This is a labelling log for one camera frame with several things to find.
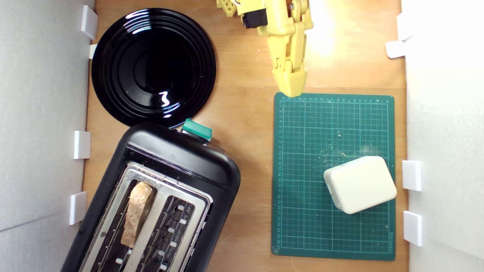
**grid lines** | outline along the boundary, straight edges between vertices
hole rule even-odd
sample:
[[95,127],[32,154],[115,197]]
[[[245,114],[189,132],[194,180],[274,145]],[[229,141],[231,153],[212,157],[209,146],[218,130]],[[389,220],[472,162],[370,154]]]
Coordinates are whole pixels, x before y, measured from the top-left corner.
[[278,94],[274,105],[273,252],[394,258],[394,200],[348,215],[323,180],[326,169],[365,155],[383,157],[394,177],[393,98]]

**white wall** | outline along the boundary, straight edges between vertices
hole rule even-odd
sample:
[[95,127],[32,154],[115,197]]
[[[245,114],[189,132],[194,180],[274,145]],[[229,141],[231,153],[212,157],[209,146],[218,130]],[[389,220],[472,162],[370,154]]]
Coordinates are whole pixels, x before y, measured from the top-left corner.
[[84,162],[90,40],[79,31],[94,0],[2,0],[0,5],[0,271],[58,271],[78,226],[69,195]]
[[414,18],[406,45],[408,159],[422,161],[423,247],[411,272],[484,271],[484,3],[402,0]]

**toaster slot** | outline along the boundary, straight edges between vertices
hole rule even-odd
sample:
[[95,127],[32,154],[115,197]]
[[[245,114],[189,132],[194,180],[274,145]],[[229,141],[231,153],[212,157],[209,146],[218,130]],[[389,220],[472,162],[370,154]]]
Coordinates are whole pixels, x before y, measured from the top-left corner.
[[148,241],[137,272],[168,271],[192,218],[195,206],[174,196],[169,196],[156,227]]

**toaster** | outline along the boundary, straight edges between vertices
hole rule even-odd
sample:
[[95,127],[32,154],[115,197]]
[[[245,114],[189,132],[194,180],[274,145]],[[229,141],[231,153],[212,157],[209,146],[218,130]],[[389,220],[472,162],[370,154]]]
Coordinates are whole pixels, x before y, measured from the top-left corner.
[[[128,129],[61,271],[205,271],[240,184],[236,163],[210,138],[190,120],[180,131]],[[149,204],[136,214],[139,185]],[[123,241],[129,231],[132,244]]]

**white box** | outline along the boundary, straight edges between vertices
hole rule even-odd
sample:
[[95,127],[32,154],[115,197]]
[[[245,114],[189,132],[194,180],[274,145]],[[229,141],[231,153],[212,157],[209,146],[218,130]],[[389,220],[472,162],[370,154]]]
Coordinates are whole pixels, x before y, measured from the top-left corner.
[[336,207],[353,214],[396,197],[385,160],[365,156],[324,171],[324,181]]

